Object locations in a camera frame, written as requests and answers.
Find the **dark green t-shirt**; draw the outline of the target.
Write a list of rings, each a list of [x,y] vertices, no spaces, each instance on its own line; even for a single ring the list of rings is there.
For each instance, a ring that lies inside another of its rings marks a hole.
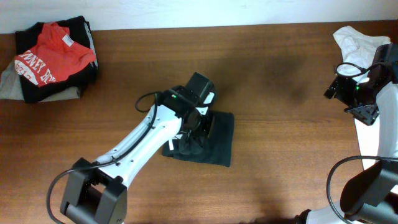
[[[215,122],[207,136],[182,136],[172,141],[173,149],[165,143],[162,155],[181,161],[213,164],[229,167],[231,165],[234,135],[234,114],[210,111]]]

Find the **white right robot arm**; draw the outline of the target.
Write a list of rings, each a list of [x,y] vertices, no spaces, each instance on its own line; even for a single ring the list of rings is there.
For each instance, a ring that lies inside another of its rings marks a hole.
[[[376,95],[380,112],[379,146],[375,156],[350,156],[338,161],[326,180],[328,208],[306,210],[294,223],[397,223],[397,84],[389,82]],[[330,194],[337,168],[354,160],[374,160],[374,165],[350,179],[340,201]]]

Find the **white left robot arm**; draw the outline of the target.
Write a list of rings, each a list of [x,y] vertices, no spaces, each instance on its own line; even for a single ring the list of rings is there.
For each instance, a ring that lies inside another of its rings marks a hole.
[[[79,159],[64,172],[60,213],[73,223],[123,223],[129,186],[156,151],[175,140],[208,137],[214,90],[176,86],[153,96],[146,117],[118,145],[94,162]]]

